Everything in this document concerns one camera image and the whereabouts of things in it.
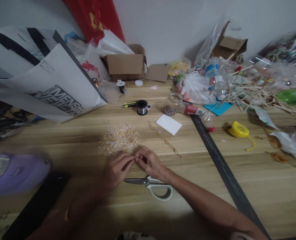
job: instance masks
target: fingers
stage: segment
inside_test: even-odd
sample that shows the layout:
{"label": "fingers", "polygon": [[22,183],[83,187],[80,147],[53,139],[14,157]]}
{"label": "fingers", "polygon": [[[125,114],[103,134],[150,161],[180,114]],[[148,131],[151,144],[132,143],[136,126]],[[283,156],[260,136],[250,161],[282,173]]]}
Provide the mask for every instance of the fingers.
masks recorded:
{"label": "fingers", "polygon": [[144,148],[141,148],[141,149],[139,149],[136,153],[135,153],[135,157],[140,157],[140,155],[142,155],[142,156],[144,156],[145,158],[147,157],[147,155],[148,155],[148,152],[149,152],[150,150],[148,149],[148,150],[146,150],[146,149],[144,149]]}
{"label": "fingers", "polygon": [[144,171],[146,170],[147,164],[142,159],[135,158],[134,160],[138,164],[139,167],[141,167]]}
{"label": "fingers", "polygon": [[119,162],[116,163],[116,166],[122,169],[127,164],[127,162],[131,160],[134,160],[134,156],[125,156]]}
{"label": "fingers", "polygon": [[113,158],[110,161],[110,164],[115,165],[117,162],[119,162],[125,156],[131,156],[131,154],[130,153],[126,153],[126,152],[121,152],[115,158]]}
{"label": "fingers", "polygon": [[134,162],[134,159],[128,162],[128,165],[124,170],[125,174],[127,174],[129,172],[130,168],[132,167],[133,162]]}

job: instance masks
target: spool of wire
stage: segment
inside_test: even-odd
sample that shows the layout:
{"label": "spool of wire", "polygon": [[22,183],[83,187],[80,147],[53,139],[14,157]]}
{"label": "spool of wire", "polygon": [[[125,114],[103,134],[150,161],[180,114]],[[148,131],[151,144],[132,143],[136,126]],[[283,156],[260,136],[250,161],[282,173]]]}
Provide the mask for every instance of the spool of wire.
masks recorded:
{"label": "spool of wire", "polygon": [[124,85],[125,85],[125,82],[121,80],[117,80],[117,86],[119,87],[120,94],[124,94]]}
{"label": "spool of wire", "polygon": [[147,106],[148,103],[145,100],[139,100],[136,103],[136,107],[137,107],[137,114],[140,116],[144,116],[147,114],[148,110],[147,110]]}

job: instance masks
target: white wall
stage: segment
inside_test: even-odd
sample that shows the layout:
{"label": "white wall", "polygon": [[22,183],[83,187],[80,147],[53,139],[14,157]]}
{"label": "white wall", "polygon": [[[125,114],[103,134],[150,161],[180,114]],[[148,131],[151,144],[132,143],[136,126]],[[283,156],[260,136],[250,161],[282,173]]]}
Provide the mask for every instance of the white wall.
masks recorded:
{"label": "white wall", "polygon": [[26,26],[56,29],[61,37],[81,30],[62,0],[0,0],[0,27]]}
{"label": "white wall", "polygon": [[220,14],[237,20],[248,38],[247,59],[296,30],[296,0],[114,0],[127,44],[140,43],[150,63],[180,56],[194,61]]}

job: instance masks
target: white scissors handle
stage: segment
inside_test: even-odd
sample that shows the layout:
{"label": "white scissors handle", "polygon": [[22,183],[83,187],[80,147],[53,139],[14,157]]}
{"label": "white scissors handle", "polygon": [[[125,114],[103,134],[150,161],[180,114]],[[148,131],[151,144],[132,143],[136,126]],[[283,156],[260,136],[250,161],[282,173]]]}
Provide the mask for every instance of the white scissors handle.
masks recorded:
{"label": "white scissors handle", "polygon": [[[147,179],[148,179],[149,181],[160,182],[160,180],[158,180],[158,179],[154,179],[154,178],[152,178],[152,177],[150,177],[150,176],[148,176]],[[151,192],[151,194],[152,194],[156,199],[158,199],[158,200],[160,200],[160,201],[168,201],[168,200],[171,198],[171,196],[172,196],[172,191],[173,191],[173,190],[172,190],[172,186],[170,186],[170,185],[149,184],[149,185],[147,186],[147,188],[149,189],[149,191]],[[153,188],[167,188],[167,192],[166,192],[166,194],[163,195],[163,196],[158,196],[158,195],[156,195],[156,194],[152,191]]]}

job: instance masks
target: open cardboard box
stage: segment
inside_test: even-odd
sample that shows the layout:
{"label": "open cardboard box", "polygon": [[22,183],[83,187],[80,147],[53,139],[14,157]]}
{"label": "open cardboard box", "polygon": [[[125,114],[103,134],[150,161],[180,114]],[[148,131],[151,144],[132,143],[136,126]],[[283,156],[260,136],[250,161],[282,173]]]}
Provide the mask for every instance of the open cardboard box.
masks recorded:
{"label": "open cardboard box", "polygon": [[247,42],[248,39],[237,39],[232,37],[225,37],[224,33],[229,24],[229,21],[225,24],[221,31],[221,35],[219,37],[218,43],[213,50],[212,55],[215,57],[223,57],[224,59],[228,59],[231,57],[234,58],[237,55],[244,53],[247,50]]}
{"label": "open cardboard box", "polygon": [[135,54],[108,54],[106,61],[113,80],[149,79],[165,82],[169,66],[164,64],[150,65],[144,75],[144,64],[147,64],[145,49],[140,44],[129,44]]}
{"label": "open cardboard box", "polygon": [[135,54],[108,54],[107,63],[113,80],[143,78],[144,64],[147,64],[145,49],[140,44],[129,44]]}

